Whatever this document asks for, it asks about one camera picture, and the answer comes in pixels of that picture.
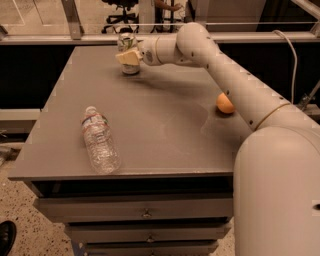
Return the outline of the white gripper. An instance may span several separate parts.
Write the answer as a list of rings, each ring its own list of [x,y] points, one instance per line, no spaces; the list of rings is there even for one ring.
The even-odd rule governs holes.
[[[138,43],[138,47],[128,49],[116,55],[116,59],[120,64],[137,66],[140,61],[149,66],[157,66],[159,64],[156,54],[156,38],[149,38]]]

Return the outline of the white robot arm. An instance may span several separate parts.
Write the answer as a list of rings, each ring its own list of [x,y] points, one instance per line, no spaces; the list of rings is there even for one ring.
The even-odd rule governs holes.
[[[122,64],[195,64],[226,94],[252,133],[236,155],[236,256],[320,256],[320,126],[187,23],[116,56]]]

